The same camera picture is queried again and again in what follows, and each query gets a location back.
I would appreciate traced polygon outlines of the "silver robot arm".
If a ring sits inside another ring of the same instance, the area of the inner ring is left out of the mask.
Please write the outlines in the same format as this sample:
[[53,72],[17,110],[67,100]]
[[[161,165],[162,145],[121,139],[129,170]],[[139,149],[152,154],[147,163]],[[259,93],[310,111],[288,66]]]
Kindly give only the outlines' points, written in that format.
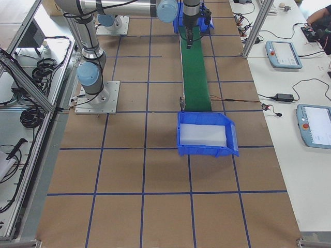
[[177,1],[56,1],[63,16],[73,19],[79,41],[82,44],[82,55],[85,62],[77,68],[77,79],[85,90],[88,104],[92,106],[105,103],[110,93],[103,80],[103,69],[107,61],[104,50],[97,38],[93,16],[134,15],[155,17],[170,23],[178,13]]

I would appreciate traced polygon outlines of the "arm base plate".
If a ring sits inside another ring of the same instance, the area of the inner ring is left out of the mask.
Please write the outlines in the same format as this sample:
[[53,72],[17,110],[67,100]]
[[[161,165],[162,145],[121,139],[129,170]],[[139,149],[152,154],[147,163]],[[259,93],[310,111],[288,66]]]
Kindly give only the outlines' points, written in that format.
[[98,36],[126,36],[128,33],[129,16],[97,15],[96,34]]
[[107,81],[103,91],[96,97],[86,94],[81,86],[80,94],[74,112],[76,114],[116,114],[120,81]]

